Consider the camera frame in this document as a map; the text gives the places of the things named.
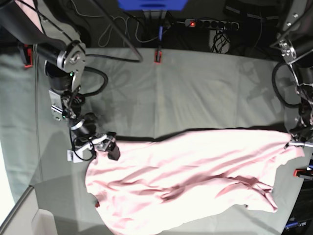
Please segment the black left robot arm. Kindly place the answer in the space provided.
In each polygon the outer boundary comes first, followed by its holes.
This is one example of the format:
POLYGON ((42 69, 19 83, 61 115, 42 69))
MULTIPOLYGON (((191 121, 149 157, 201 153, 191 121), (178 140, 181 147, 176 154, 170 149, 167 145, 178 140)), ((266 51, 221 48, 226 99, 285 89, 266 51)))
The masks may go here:
POLYGON ((272 72, 274 92, 287 108, 297 109, 299 119, 290 129, 291 140, 286 147, 313 146, 313 2, 311 0, 284 0, 279 15, 279 33, 270 47, 278 46, 283 61, 272 72), (276 74, 287 66, 295 80, 298 104, 287 103, 279 93, 276 74))

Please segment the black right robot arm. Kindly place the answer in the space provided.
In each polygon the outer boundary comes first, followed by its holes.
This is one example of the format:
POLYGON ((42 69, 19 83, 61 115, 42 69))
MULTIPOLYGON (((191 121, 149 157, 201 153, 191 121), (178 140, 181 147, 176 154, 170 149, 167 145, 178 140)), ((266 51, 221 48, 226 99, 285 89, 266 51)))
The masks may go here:
POLYGON ((110 160, 117 161, 120 151, 116 145, 116 133, 97 132, 94 113, 81 114, 86 98, 101 93, 108 84, 105 73, 86 67, 83 43, 73 40, 68 45, 41 32, 15 0, 0 2, 0 24, 22 44, 32 46, 38 56, 44 58, 44 72, 48 77, 51 112, 55 120, 65 120, 69 129, 71 149, 67 155, 73 163, 84 162, 84 151, 94 159, 97 152, 106 152, 110 160), (96 91, 80 94, 83 72, 92 72, 103 78, 96 91))

